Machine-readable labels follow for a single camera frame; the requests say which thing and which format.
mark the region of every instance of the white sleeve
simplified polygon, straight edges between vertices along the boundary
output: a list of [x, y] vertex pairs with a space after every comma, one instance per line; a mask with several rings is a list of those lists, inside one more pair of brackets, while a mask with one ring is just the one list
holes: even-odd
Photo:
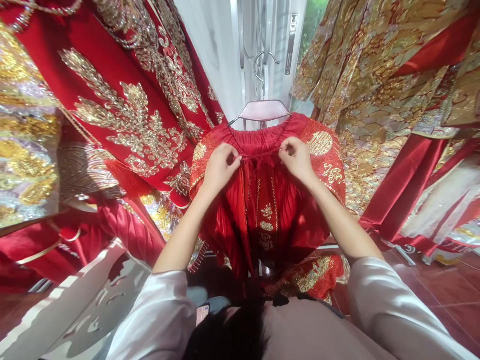
[[107, 360], [181, 359], [197, 322], [187, 275], [151, 275], [116, 332]]
[[397, 359], [477, 359], [385, 261], [358, 260], [348, 295], [354, 323]]

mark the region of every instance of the tiled floor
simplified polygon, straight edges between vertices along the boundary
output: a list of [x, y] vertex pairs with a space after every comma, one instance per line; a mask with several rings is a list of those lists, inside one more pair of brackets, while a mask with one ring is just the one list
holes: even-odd
[[[480, 256], [469, 253], [457, 266], [427, 266], [419, 254], [411, 255], [417, 265], [410, 266], [396, 250], [384, 256], [451, 336], [480, 357]], [[345, 285], [337, 285], [332, 302], [342, 313], [350, 313]]]

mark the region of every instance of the hand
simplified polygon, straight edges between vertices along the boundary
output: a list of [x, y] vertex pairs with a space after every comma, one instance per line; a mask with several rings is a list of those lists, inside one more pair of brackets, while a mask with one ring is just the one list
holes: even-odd
[[286, 138], [280, 145], [278, 156], [288, 171], [304, 185], [317, 179], [310, 160], [310, 148], [299, 138]]
[[[235, 157], [235, 161], [229, 165], [228, 159]], [[223, 143], [217, 147], [210, 156], [205, 170], [205, 180], [201, 187], [209, 195], [216, 197], [227, 185], [233, 174], [240, 167], [242, 157], [233, 146]]]

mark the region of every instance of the red embroidered robe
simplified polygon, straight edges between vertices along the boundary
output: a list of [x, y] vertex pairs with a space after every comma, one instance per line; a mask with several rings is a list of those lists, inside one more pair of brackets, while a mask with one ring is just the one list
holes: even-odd
[[216, 127], [196, 147], [190, 196], [203, 183], [207, 162], [221, 143], [234, 146], [242, 165], [207, 214], [200, 234], [223, 259], [230, 259], [238, 279], [257, 274], [258, 260], [286, 269], [298, 264], [330, 235], [308, 191], [281, 165], [280, 144], [298, 137], [310, 146], [312, 166], [321, 181], [345, 204], [345, 174], [337, 135], [301, 114], [259, 131]]
[[[9, 4], [0, 17], [12, 25], [23, 11]], [[186, 162], [223, 114], [172, 0], [85, 0], [69, 16], [37, 10], [16, 36], [86, 137], [188, 204]]]

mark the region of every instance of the person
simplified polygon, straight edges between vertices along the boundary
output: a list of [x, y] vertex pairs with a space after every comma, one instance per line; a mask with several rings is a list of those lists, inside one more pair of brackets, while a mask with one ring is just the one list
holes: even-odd
[[[108, 359], [476, 359], [384, 260], [378, 247], [315, 175], [310, 149], [286, 139], [279, 157], [322, 210], [351, 265], [351, 323], [321, 301], [262, 299], [209, 314], [196, 327], [185, 270], [202, 219], [241, 165], [231, 145], [213, 152], [198, 195], [160, 254]], [[229, 165], [229, 158], [235, 158]]]

